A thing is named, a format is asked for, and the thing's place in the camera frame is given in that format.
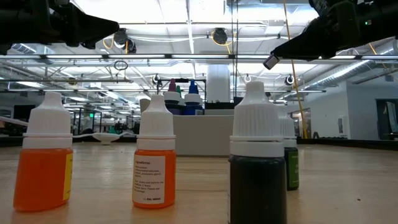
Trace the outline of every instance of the blue bottle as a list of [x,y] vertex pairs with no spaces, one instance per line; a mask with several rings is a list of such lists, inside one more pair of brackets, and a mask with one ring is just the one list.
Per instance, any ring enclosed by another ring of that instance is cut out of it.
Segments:
[[198,86],[191,80],[189,92],[185,95],[185,107],[183,115],[203,115],[203,107],[200,106],[202,99],[198,94]]

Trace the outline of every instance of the yellow label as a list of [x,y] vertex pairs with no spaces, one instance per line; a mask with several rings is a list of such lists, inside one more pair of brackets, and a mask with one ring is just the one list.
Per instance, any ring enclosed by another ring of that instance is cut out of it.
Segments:
[[65,180],[63,181],[63,200],[68,200],[70,196],[70,184],[72,181],[73,154],[67,154],[67,163],[65,164]]

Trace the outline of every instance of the desk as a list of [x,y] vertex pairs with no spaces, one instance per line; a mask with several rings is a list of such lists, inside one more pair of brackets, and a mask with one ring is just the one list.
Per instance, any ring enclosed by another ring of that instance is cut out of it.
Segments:
[[[131,202],[135,144],[73,149],[69,203],[17,213],[12,198],[20,148],[0,148],[0,223],[226,223],[227,158],[178,157],[175,205],[144,210]],[[300,189],[288,193],[289,223],[397,223],[398,152],[317,145],[299,151]]]

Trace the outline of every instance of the white label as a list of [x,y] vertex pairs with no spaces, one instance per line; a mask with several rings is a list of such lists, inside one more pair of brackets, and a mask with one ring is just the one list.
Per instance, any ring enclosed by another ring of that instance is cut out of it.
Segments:
[[137,203],[164,203],[165,157],[134,156],[132,200]]
[[203,110],[195,110],[195,115],[203,115]]
[[230,224],[231,223],[231,202],[230,202],[230,200],[231,200],[231,163],[229,162],[228,163],[228,191],[227,191],[227,194],[228,194],[228,199],[227,199],[227,202],[228,202],[228,204],[227,204],[227,207],[228,207],[228,210],[227,210],[227,216],[228,216],[228,224]]

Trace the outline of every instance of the yellow cable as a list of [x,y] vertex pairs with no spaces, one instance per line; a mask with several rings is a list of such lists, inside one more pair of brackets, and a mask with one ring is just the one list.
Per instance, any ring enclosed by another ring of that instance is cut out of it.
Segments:
[[114,37],[114,35],[112,35],[112,44],[111,44],[110,47],[108,47],[108,46],[105,44],[105,39],[102,40],[102,43],[104,44],[105,48],[111,49],[111,48],[113,47],[113,37]]
[[229,50],[228,45],[226,45],[226,48],[228,49],[228,54],[231,54],[231,51]]
[[[285,9],[285,18],[286,18],[287,37],[290,40],[289,22],[287,21],[286,0],[284,0],[284,9]],[[300,101],[299,88],[297,87],[296,71],[294,69],[294,61],[293,60],[292,60],[292,68],[293,68],[293,77],[294,77],[294,88],[296,89],[298,105],[300,107],[301,119],[303,122],[303,134],[304,134],[304,138],[306,139],[306,138],[308,138],[307,137],[307,126],[305,125],[304,112],[303,112],[303,107],[302,107],[301,101]]]
[[[375,55],[377,55],[377,52],[376,52],[376,50],[374,49],[374,47],[372,46],[371,43],[369,43],[369,46],[371,47],[373,53],[374,53]],[[381,63],[381,64],[383,65],[383,67],[384,67],[385,69],[388,69],[387,66],[386,66],[384,63]],[[391,77],[392,77],[396,82],[398,82],[398,79],[397,79],[396,77],[394,77],[393,75],[391,75]]]

